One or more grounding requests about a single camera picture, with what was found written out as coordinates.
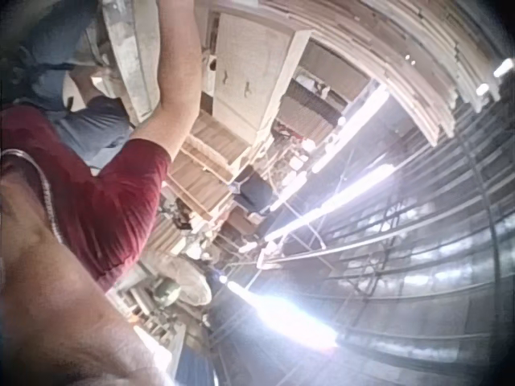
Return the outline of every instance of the person in red shirt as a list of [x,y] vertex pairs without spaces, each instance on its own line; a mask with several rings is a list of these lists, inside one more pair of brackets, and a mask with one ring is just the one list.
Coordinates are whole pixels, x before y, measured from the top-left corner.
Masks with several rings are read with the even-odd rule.
[[160,103],[98,176],[41,105],[3,106],[2,384],[167,382],[103,294],[137,260],[161,183],[199,113],[193,0],[158,6]]
[[63,141],[48,118],[49,110],[41,107],[45,103],[38,102],[44,98],[20,97],[17,105],[2,111],[2,175],[16,173],[26,179],[56,237],[104,290],[138,259],[154,223],[167,169],[200,108],[201,55],[193,0],[158,4],[160,103],[100,174],[92,176],[84,157]]

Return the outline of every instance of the jeans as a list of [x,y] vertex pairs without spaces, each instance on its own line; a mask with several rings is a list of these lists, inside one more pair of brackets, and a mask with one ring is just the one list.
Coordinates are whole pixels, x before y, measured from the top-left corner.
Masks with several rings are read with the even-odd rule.
[[40,109],[64,144],[90,166],[102,168],[131,133],[123,104],[98,96],[85,109],[69,112],[63,103],[65,64],[97,8],[97,0],[60,0],[52,7],[22,42],[16,63],[23,82],[12,86],[7,102]]

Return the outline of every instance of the maroon t-shirt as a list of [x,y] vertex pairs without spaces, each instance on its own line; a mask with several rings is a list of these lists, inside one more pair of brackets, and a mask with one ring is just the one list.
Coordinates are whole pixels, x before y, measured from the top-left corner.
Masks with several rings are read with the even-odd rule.
[[[43,170],[65,244],[108,290],[138,259],[150,235],[170,156],[153,142],[133,139],[92,176],[39,110],[10,107],[2,111],[0,125],[2,150],[23,150]],[[22,173],[43,200],[41,182],[35,181],[29,162],[2,157],[2,171],[9,169]]]

